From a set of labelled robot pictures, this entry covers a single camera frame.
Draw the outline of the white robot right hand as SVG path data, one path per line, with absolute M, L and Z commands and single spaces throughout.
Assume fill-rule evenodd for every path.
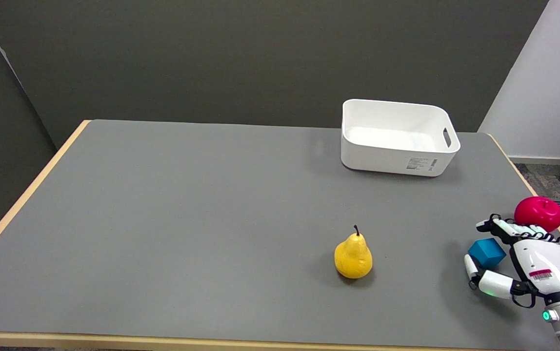
M 545 305 L 560 302 L 560 237 L 499 214 L 476 229 L 490 238 L 474 242 L 463 258 L 471 289 L 514 303 L 529 295 L 530 308 L 538 297 Z

